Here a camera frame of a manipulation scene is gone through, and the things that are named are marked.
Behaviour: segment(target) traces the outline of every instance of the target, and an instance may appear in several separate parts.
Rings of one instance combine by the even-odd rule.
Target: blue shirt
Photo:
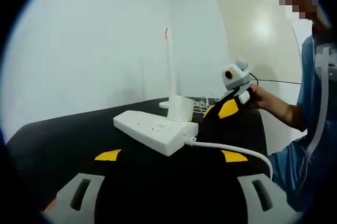
[[[309,208],[315,195],[329,179],[337,158],[337,83],[329,81],[329,102],[321,140],[311,155],[308,170],[301,169],[305,150],[316,132],[321,105],[321,79],[315,71],[312,37],[302,45],[302,85],[298,105],[302,108],[308,134],[270,156],[274,182],[286,193],[288,203],[297,211]]]

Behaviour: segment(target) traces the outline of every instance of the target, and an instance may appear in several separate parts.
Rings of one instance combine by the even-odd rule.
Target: black cable
[[[255,75],[253,75],[252,73],[249,73],[255,80],[256,80],[256,84],[259,85],[259,80],[256,78]]]
[[[292,84],[298,84],[301,85],[301,83],[294,83],[294,82],[287,82],[287,81],[278,81],[278,80],[262,80],[262,79],[257,79],[255,75],[252,73],[249,73],[256,81],[257,85],[259,85],[259,81],[264,81],[264,82],[275,82],[275,83],[292,83]]]

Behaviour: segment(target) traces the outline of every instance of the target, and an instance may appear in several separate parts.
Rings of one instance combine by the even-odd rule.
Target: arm
[[[274,96],[255,84],[253,84],[251,88],[253,90],[251,103],[253,108],[264,109],[273,114],[284,124],[302,132],[306,129],[301,107],[287,104],[277,96]]]

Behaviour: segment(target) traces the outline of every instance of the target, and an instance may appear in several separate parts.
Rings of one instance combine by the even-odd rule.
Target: white power strip
[[[126,111],[114,118],[114,125],[127,135],[166,156],[198,134],[198,124],[176,122],[145,112]]]

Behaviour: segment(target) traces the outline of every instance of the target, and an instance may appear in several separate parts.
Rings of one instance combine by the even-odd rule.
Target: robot
[[[243,60],[225,68],[222,79],[227,92],[205,112],[204,122],[230,117],[246,107],[252,94],[253,80],[247,68],[248,63]]]

